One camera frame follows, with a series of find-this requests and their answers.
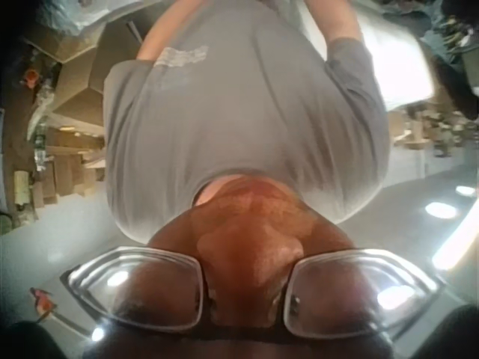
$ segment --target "glasses frame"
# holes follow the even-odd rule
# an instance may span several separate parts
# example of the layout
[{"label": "glasses frame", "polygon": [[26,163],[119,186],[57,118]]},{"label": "glasses frame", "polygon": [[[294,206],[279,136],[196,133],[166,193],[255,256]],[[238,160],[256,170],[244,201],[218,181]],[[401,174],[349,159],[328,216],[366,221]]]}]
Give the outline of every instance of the glasses frame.
[{"label": "glasses frame", "polygon": [[[198,285],[200,289],[200,304],[198,310],[198,317],[191,325],[179,325],[176,327],[159,327],[158,325],[139,325],[125,319],[120,319],[109,313],[95,298],[90,297],[88,301],[82,298],[83,294],[79,293],[74,286],[75,281],[82,273],[85,273],[90,267],[95,266],[100,260],[105,260],[108,256],[112,255],[115,251],[135,251],[139,254],[159,254],[168,258],[175,258],[182,261],[186,261],[193,264],[197,269]],[[378,333],[354,333],[354,334],[336,334],[336,335],[304,335],[292,330],[287,322],[287,311],[290,308],[290,301],[286,301],[286,298],[290,297],[292,291],[291,283],[294,283],[295,276],[298,272],[309,264],[310,262],[318,261],[330,261],[341,257],[348,256],[381,256],[388,258],[391,261],[399,263],[405,268],[411,276],[420,280],[427,288],[431,289],[431,294],[428,300],[411,314],[404,319],[394,323],[391,327],[383,329]],[[275,321],[273,325],[266,328],[239,328],[229,327],[223,325],[217,325],[211,320],[210,308],[212,301],[207,295],[207,282],[201,268],[200,263],[191,256],[185,254],[179,254],[177,252],[164,251],[155,248],[146,247],[130,247],[121,246],[114,248],[104,254],[99,255],[93,260],[86,262],[83,265],[76,266],[71,270],[66,271],[60,276],[60,281],[67,289],[67,291],[73,296],[78,305],[96,322],[102,323],[106,328],[112,324],[119,325],[126,328],[134,328],[138,332],[145,333],[157,333],[158,335],[179,338],[185,337],[196,340],[252,340],[262,343],[274,343],[274,344],[311,344],[318,340],[336,340],[336,339],[355,339],[357,337],[377,337],[378,335],[387,335],[388,340],[395,341],[402,334],[404,334],[409,328],[411,328],[421,318],[430,305],[439,296],[445,287],[445,282],[438,275],[428,275],[419,267],[415,266],[411,262],[401,258],[389,251],[379,249],[352,249],[345,251],[335,251],[326,254],[317,254],[310,257],[303,258],[295,263],[290,271],[287,279],[287,285],[281,290],[280,299],[278,303],[278,310],[276,313]]]}]

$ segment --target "cardboard box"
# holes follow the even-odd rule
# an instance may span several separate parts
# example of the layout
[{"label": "cardboard box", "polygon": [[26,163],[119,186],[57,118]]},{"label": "cardboard box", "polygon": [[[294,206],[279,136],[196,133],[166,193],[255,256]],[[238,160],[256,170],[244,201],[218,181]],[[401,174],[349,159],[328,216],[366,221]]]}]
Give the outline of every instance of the cardboard box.
[{"label": "cardboard box", "polygon": [[33,197],[33,207],[43,208],[45,203],[43,202],[43,186],[42,182],[35,182],[31,187],[31,194]]},{"label": "cardboard box", "polygon": [[82,156],[73,155],[69,157],[70,157],[70,167],[72,169],[73,185],[81,185],[83,183]]},{"label": "cardboard box", "polygon": [[46,163],[46,170],[42,176],[42,193],[43,198],[55,197],[57,195],[53,162]]},{"label": "cardboard box", "polygon": [[68,118],[103,126],[103,82],[117,63],[136,57],[140,43],[119,19],[106,25],[98,47],[61,68],[50,117],[68,126]]},{"label": "cardboard box", "polygon": [[69,156],[55,156],[55,183],[59,196],[73,193],[73,175]]}]

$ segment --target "bright light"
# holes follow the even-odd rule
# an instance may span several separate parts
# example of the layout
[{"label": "bright light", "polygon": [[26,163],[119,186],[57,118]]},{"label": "bright light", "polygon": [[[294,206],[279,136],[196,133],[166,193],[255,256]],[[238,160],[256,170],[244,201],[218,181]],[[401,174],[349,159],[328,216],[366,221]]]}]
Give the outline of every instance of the bright light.
[{"label": "bright light", "polygon": [[117,271],[113,274],[106,282],[109,286],[119,286],[125,280],[128,279],[128,272],[127,271]]},{"label": "bright light", "polygon": [[472,187],[467,187],[465,185],[459,185],[456,187],[456,192],[462,196],[472,197],[476,193],[476,189]]},{"label": "bright light", "polygon": [[457,209],[446,203],[432,202],[426,206],[426,212],[437,218],[451,219],[456,217]]},{"label": "bright light", "polygon": [[452,269],[464,257],[479,233],[478,218],[479,200],[476,200],[459,227],[434,254],[433,265],[437,269],[445,271]]},{"label": "bright light", "polygon": [[410,286],[390,286],[377,295],[377,302],[386,310],[393,310],[406,303],[414,295]]},{"label": "bright light", "polygon": [[93,340],[94,342],[99,342],[104,337],[105,337],[105,331],[100,327],[96,327],[93,333],[91,334],[91,340]]}]

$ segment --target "person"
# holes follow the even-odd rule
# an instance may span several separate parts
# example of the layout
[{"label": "person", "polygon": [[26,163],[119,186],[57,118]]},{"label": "person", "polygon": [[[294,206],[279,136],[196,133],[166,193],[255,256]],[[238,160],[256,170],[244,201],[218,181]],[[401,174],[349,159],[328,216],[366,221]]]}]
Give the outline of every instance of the person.
[{"label": "person", "polygon": [[128,237],[198,260],[218,325],[267,326],[294,263],[354,248],[336,224],[388,165],[355,11],[305,3],[327,61],[259,1],[176,0],[105,82],[112,214]]}]

